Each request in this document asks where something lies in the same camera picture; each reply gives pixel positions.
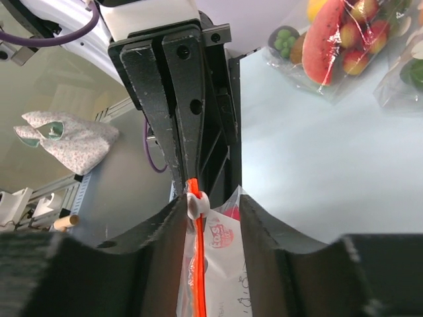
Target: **fabric bag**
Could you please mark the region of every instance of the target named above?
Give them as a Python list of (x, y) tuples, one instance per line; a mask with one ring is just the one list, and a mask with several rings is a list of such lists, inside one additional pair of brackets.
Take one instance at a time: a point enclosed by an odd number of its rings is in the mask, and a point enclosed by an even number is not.
[(119, 137), (111, 125), (66, 112), (35, 111), (22, 118), (29, 125), (14, 127), (19, 139), (30, 147), (41, 145), (78, 175), (88, 174), (101, 162)]

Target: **bag of fruit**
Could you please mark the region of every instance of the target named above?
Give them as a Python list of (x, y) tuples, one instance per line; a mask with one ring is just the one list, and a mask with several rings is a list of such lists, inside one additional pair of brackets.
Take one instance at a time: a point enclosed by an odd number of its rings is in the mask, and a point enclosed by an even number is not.
[(394, 114), (423, 114), (423, 0), (417, 9), (411, 16), (415, 31), (400, 47), (403, 52), (374, 93), (380, 106)]
[(299, 0), (269, 37), (268, 63), (338, 102), (387, 42), (410, 26), (412, 0)]

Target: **orange zip seal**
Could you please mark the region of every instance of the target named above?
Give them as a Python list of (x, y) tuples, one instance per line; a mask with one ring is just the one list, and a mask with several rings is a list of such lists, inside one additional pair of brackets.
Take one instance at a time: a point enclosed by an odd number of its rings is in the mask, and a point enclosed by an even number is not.
[[(202, 193), (198, 189), (197, 178), (191, 178), (188, 180), (188, 193), (194, 194), (198, 199), (201, 199)], [(204, 234), (203, 234), (203, 217), (200, 215), (194, 221), (196, 227), (196, 243), (195, 243), (195, 255), (193, 261), (193, 275), (194, 282), (192, 286), (192, 294), (194, 295), (193, 300), (193, 312), (194, 317), (207, 317), (206, 311), (206, 283), (204, 278)]]

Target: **bag label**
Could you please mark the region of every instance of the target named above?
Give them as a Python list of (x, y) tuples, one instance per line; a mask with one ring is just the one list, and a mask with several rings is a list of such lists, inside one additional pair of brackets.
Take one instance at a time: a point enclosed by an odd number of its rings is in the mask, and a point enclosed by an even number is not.
[(226, 228), (216, 219), (217, 223), (213, 226), (209, 226), (211, 234), (213, 235), (213, 241), (210, 242), (210, 246), (215, 249), (226, 248), (231, 245), (233, 241), (232, 229)]

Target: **plastic wrap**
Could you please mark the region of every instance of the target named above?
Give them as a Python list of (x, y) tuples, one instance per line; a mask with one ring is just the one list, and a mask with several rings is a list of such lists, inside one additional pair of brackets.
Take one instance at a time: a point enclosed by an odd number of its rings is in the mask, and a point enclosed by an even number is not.
[[(391, 68), (374, 93), (379, 105), (392, 114), (423, 114), (423, 1), (416, 7), (411, 32), (389, 52)], [(395, 57), (399, 50), (402, 53)]]
[(299, 0), (265, 57), (298, 88), (338, 102), (387, 43), (409, 29), (412, 0)]
[[(204, 254), (208, 316), (252, 316), (239, 222), (239, 197), (242, 191), (239, 188), (225, 205), (211, 210), (206, 219)], [(193, 307), (195, 239), (195, 230), (188, 229), (176, 311), (178, 317), (197, 317)]]

